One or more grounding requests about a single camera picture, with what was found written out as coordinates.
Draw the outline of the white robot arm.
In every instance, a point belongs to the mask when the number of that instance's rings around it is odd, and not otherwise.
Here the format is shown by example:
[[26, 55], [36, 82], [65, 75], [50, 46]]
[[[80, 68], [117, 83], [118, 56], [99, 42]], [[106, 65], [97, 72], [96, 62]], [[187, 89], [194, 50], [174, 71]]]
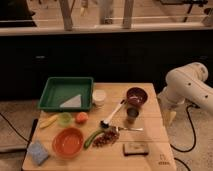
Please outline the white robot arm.
[[157, 95], [165, 126], [172, 123], [175, 108], [185, 100], [213, 114], [213, 88], [205, 84], [207, 78], [207, 67], [199, 62], [172, 69], [166, 74], [166, 86]]

